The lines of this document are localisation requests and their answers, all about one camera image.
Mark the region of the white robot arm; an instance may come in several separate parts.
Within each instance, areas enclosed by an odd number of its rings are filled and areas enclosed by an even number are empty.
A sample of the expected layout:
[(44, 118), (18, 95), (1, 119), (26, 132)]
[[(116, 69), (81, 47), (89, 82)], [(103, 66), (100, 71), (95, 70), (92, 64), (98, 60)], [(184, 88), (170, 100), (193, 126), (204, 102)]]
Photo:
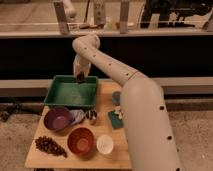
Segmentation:
[(161, 86), (101, 52), (91, 34), (74, 39), (74, 67), (93, 64), (121, 86), (120, 106), (133, 171), (184, 171)]

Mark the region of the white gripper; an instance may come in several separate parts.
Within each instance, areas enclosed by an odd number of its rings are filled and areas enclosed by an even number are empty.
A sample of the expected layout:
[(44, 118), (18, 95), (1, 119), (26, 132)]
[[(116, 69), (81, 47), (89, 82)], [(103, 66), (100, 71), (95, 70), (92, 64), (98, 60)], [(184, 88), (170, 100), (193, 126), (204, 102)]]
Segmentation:
[(78, 74), (80, 72), (83, 72), (84, 73), (84, 82), (85, 82), (86, 78), (89, 75), (90, 69), (91, 69), (91, 63), (87, 59), (85, 59), (79, 55), (75, 56), (75, 59), (73, 62), (73, 76), (74, 76), (75, 80), (78, 80)]

